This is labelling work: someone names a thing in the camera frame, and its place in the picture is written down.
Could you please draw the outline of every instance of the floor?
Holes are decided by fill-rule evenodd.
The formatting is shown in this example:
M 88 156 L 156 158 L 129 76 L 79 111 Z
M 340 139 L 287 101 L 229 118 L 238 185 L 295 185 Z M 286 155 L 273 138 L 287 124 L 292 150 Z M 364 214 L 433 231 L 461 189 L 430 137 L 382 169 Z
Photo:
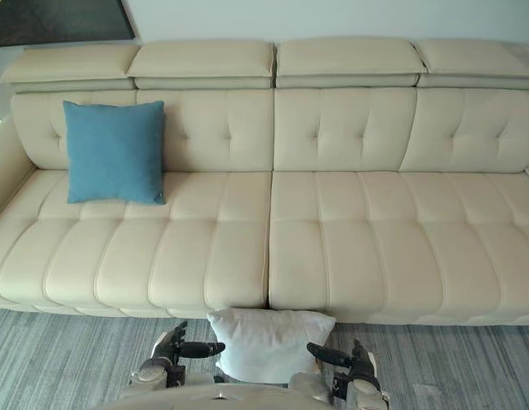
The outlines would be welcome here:
M 0 409 L 87 409 L 115 401 L 155 339 L 178 319 L 94 318 L 0 310 Z M 190 320 L 186 340 L 214 340 Z M 378 360 L 392 409 L 529 409 L 529 326 L 337 325 Z M 220 374 L 214 360 L 188 367 Z M 333 368 L 324 366 L 330 382 Z

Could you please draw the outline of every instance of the white pillow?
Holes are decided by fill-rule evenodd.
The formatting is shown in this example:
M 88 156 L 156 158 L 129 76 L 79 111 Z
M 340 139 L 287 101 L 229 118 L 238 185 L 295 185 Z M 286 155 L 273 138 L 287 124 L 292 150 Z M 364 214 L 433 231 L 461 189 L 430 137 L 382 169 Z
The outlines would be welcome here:
M 219 342 L 216 365 L 251 383 L 286 384 L 298 372 L 314 372 L 306 344 L 324 344 L 336 320 L 317 312 L 226 309 L 208 313 Z

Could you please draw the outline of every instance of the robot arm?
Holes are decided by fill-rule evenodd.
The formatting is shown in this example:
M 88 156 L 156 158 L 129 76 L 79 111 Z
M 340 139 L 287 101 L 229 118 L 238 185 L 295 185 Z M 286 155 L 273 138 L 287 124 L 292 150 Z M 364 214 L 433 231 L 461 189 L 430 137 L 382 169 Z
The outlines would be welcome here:
M 334 366 L 350 369 L 346 374 L 335 372 L 332 395 L 346 400 L 349 410 L 387 410 L 389 397 L 382 393 L 374 374 L 374 365 L 368 352 L 355 339 L 351 356 L 339 350 L 308 343 L 308 351 L 316 358 Z
M 188 322 L 184 321 L 172 331 L 160 335 L 150 359 L 132 374 L 129 385 L 121 394 L 122 399 L 183 386 L 186 381 L 186 366 L 179 365 L 181 357 L 201 359 L 214 356 L 225 349 L 224 343 L 185 342 L 187 325 Z

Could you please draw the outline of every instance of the painting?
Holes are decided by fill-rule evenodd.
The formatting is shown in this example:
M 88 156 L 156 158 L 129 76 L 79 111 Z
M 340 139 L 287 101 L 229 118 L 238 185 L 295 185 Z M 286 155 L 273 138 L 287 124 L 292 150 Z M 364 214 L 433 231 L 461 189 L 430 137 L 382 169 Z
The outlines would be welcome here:
M 132 38 L 121 0 L 0 0 L 0 47 Z

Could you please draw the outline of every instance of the sofa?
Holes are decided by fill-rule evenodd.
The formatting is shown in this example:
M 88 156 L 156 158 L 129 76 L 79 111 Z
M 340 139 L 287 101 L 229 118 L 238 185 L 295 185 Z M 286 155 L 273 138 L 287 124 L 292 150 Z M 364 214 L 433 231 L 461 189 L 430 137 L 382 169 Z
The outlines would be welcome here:
M 29 49 L 3 75 L 0 308 L 529 325 L 529 45 Z M 164 101 L 166 204 L 68 204 L 62 102 Z

